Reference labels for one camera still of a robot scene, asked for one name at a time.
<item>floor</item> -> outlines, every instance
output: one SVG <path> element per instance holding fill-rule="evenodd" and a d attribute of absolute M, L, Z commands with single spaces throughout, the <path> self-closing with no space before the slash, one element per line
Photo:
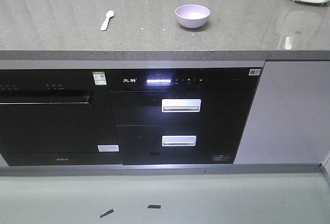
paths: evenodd
<path fill-rule="evenodd" d="M 329 224 L 330 187 L 321 173 L 0 177 L 0 223 Z"/>

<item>black dishwasher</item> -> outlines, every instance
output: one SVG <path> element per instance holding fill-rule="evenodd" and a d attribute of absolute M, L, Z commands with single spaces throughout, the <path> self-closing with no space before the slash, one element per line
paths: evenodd
<path fill-rule="evenodd" d="M 123 165 L 233 163 L 260 71 L 106 70 Z"/>
<path fill-rule="evenodd" d="M 102 70 L 1 70 L 0 154 L 7 164 L 121 164 L 102 77 Z"/>

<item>cabinet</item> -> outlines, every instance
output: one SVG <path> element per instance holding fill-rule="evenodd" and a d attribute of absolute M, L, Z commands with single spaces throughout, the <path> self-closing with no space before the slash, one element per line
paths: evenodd
<path fill-rule="evenodd" d="M 321 163 L 329 127 L 330 62 L 268 61 L 235 163 Z"/>

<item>small scrap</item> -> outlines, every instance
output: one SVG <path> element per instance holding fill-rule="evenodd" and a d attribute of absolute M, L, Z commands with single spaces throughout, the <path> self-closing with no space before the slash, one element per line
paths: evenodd
<path fill-rule="evenodd" d="M 148 206 L 148 209 L 160 209 L 161 208 L 161 205 L 149 205 Z"/>
<path fill-rule="evenodd" d="M 109 211 L 105 212 L 104 214 L 100 215 L 100 218 L 107 216 L 113 212 L 113 209 L 110 209 Z"/>

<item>white spoon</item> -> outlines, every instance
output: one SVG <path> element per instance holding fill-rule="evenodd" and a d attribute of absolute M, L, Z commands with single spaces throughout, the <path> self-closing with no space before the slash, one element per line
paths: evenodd
<path fill-rule="evenodd" d="M 110 18 L 112 18 L 114 16 L 114 11 L 110 10 L 107 12 L 107 14 L 105 14 L 105 20 L 101 26 L 101 30 L 104 31 L 108 28 L 108 23 L 109 23 L 109 20 Z"/>

